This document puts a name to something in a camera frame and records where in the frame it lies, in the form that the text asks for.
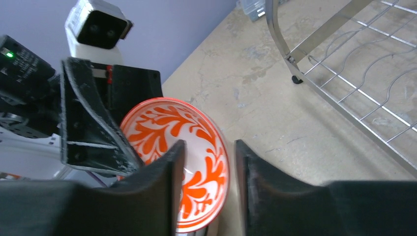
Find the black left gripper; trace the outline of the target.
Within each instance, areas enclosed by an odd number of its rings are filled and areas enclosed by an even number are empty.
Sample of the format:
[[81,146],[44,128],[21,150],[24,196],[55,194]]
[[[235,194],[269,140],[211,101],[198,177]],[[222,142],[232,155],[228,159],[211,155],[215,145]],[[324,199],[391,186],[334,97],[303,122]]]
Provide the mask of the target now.
[[119,125],[137,104],[163,97],[160,72],[73,57],[61,64],[62,162],[113,176],[143,167]]

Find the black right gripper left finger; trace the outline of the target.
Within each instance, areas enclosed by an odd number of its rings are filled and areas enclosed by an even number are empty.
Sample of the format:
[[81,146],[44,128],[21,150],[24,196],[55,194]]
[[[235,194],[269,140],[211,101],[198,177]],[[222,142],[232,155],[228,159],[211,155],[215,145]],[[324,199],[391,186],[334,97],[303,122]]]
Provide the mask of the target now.
[[3,236],[173,236],[186,144],[108,188],[74,181],[2,181]]

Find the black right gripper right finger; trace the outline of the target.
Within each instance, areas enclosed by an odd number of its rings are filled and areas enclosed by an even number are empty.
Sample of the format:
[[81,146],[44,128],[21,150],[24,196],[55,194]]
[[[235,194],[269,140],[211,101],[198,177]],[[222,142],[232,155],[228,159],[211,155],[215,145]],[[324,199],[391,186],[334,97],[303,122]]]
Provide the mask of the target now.
[[246,236],[414,236],[414,181],[329,182],[296,179],[235,141],[243,234]]

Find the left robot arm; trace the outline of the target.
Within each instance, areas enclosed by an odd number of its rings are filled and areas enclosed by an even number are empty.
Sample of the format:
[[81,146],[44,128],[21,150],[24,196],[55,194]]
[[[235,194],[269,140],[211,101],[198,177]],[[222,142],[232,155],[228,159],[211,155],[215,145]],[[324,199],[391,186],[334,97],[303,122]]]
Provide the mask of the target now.
[[0,125],[32,139],[60,136],[60,160],[106,177],[144,162],[121,131],[139,103],[162,96],[160,73],[68,57],[59,74],[9,35],[0,37]]

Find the orange floral patterned bowl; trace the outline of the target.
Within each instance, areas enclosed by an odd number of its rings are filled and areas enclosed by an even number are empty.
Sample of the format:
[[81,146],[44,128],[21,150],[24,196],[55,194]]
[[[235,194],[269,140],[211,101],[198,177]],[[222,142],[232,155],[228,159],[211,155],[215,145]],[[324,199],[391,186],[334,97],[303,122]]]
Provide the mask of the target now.
[[187,102],[159,97],[132,108],[120,127],[146,165],[176,141],[185,141],[177,232],[208,226],[221,212],[230,187],[228,148],[211,118]]

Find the stainless steel dish rack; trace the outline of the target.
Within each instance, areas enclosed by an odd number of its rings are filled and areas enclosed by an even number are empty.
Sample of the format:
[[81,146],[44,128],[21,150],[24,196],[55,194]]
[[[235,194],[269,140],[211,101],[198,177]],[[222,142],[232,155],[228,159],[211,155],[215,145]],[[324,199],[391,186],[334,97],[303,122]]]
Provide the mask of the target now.
[[268,0],[265,17],[294,84],[309,85],[381,155],[417,175],[417,3]]

